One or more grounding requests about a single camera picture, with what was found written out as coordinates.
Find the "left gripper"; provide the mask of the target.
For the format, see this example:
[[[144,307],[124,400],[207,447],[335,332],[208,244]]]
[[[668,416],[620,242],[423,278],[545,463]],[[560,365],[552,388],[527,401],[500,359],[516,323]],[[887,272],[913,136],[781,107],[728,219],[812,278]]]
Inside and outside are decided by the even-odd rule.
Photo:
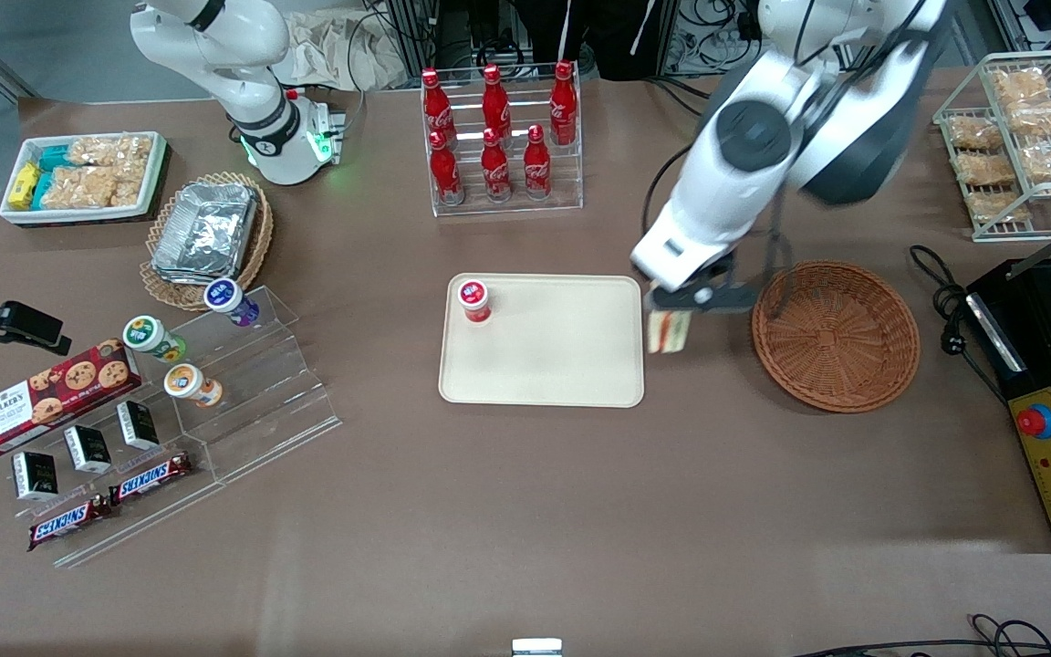
[[[654,225],[631,249],[630,261],[659,287],[650,289],[650,311],[672,313],[672,291],[685,287],[745,237],[745,222],[730,215],[696,213],[682,203],[663,205]],[[704,312],[710,306],[710,286],[691,286],[682,295],[684,311]]]

